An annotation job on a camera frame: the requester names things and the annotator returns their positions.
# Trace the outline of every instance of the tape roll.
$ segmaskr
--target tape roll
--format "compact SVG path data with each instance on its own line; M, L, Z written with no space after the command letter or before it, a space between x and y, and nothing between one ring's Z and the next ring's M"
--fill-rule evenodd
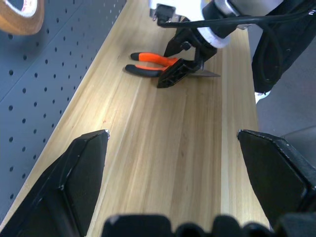
M21 10L0 0L0 29L14 35L33 35L44 21L44 0L24 0Z

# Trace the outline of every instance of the white sneaker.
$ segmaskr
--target white sneaker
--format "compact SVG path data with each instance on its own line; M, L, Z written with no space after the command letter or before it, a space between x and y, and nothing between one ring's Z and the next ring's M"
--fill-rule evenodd
M271 91L265 92L265 93L259 93L255 92L255 98L256 98L256 104L258 103L259 100L266 98Z

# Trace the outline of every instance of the orange pliers handle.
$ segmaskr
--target orange pliers handle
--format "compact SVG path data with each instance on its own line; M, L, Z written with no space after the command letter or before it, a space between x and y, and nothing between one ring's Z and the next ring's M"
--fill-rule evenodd
M141 62L151 62L162 65L162 68L146 67L141 65L128 64L125 66L125 70L129 73L141 76L141 77L159 77L164 70L175 64L178 58L166 58L155 53L132 53L131 59Z

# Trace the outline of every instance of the wooden table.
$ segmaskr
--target wooden table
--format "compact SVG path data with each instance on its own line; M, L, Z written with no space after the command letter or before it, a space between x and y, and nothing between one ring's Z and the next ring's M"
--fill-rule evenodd
M219 213L268 224L236 138L258 129L247 31L206 63L220 78L157 89L156 79L123 71L130 53L163 54L174 35L148 15L146 0L128 1L0 229L70 142L99 129L111 138L88 236L116 213L162 213L173 228L194 221L209 230Z

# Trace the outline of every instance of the pegboard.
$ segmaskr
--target pegboard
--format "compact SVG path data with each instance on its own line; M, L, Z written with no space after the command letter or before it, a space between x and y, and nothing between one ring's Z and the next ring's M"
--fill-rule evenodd
M36 35L0 32L0 222L124 5L46 0Z

